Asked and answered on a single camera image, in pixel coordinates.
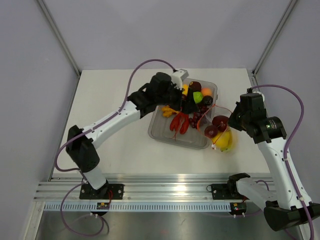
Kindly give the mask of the red apple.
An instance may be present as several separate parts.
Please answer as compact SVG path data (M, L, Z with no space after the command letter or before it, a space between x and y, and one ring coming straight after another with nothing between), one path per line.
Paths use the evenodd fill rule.
M217 115L212 119L212 124L217 126L220 132L224 132L228 127L229 118L225 115Z

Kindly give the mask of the clear zip bag orange zipper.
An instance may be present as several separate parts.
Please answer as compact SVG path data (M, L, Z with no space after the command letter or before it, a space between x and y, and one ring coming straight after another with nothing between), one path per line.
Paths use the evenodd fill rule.
M200 116L196 124L196 129L215 151L228 153L236 148L237 134L229 126L231 113L228 108L213 104Z

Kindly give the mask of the yellow lemon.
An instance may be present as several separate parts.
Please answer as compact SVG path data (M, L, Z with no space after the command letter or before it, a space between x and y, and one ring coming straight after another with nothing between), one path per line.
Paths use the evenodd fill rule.
M213 137L211 140L216 148L219 148L219 149L226 148L229 144L230 132L229 131L225 131L225 132L219 131L218 134L215 137Z

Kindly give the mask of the dark red round fruit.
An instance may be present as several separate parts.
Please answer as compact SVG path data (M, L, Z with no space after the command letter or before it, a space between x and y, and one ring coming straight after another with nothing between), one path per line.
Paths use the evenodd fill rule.
M214 138L218 133L218 127L215 125L209 125L204 130L204 135L210 139Z

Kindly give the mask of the yellow banana bunch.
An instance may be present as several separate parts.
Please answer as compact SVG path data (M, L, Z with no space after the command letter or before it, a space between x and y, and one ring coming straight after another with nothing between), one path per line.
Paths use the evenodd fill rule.
M232 147L226 147L226 148L221 148L220 149L220 151L222 152L222 153L230 153L230 152L232 152L234 150L234 148L232 148Z

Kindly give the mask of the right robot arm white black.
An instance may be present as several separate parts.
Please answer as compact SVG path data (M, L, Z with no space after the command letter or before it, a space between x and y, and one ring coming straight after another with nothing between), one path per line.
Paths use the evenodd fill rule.
M257 205L273 231L311 224L320 216L320 205L305 191L291 155L287 134L278 117L268 117L263 96L246 93L229 117L229 126L245 131L258 146L273 179L275 193L259 186L247 173L229 176L223 184L211 184L214 200L247 198Z

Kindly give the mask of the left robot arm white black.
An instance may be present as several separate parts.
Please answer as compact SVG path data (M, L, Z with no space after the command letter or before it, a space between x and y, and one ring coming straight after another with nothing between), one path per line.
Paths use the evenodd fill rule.
M168 105L179 112L187 112L193 101L183 100L183 81L187 70L175 70L171 75L156 73L150 82L127 94L116 111L84 127L72 126L67 135L66 153L70 156L85 181L90 193L97 199L111 197L111 187L99 168L97 149L125 126L152 113L158 106Z

